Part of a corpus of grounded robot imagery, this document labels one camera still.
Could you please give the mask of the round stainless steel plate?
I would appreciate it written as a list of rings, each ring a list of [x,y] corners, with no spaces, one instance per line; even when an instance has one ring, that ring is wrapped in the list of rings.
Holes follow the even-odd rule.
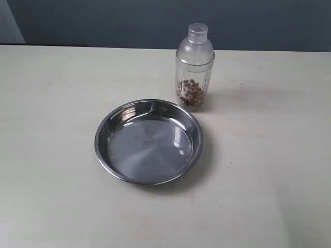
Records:
[[[112,176],[137,185],[160,185],[188,172],[199,159],[204,135],[183,107],[160,99],[125,103],[100,123],[95,153]]]

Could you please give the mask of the clear plastic shaker bottle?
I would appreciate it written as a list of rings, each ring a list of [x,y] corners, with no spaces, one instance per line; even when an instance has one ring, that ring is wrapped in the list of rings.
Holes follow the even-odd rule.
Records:
[[[201,108],[207,97],[214,61],[208,27],[202,23],[190,24],[175,57],[175,93],[180,106],[190,112]]]

